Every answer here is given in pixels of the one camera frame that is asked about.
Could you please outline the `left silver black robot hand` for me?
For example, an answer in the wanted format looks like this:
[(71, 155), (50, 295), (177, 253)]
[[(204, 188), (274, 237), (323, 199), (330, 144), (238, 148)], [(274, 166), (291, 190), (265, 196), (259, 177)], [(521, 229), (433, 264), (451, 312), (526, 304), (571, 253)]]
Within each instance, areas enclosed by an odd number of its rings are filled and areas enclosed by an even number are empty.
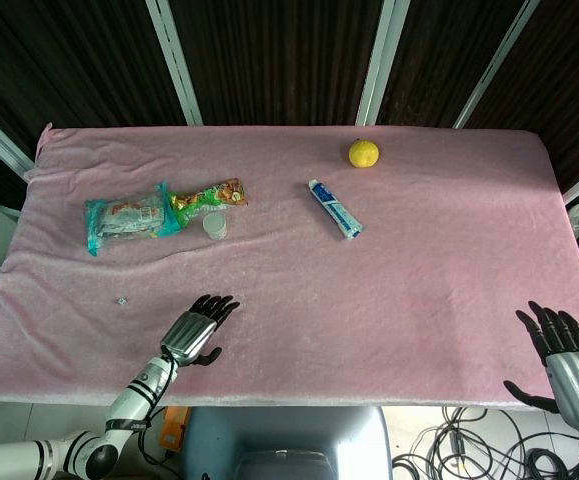
[(205, 294), (184, 311), (160, 342), (161, 356), (178, 368), (209, 366), (222, 354), (221, 347), (210, 353), (201, 350), (240, 303), (228, 296)]

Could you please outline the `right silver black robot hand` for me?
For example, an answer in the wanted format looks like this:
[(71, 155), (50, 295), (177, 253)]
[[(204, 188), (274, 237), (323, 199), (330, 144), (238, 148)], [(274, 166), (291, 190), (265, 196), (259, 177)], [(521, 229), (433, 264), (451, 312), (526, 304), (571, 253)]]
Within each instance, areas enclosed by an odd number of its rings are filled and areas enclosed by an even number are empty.
[(579, 431), (579, 322), (566, 311), (554, 311), (537, 302), (528, 302), (528, 313), (518, 310), (545, 369), (553, 392), (551, 398), (531, 395), (510, 380), (506, 390), (522, 404), (558, 414)]

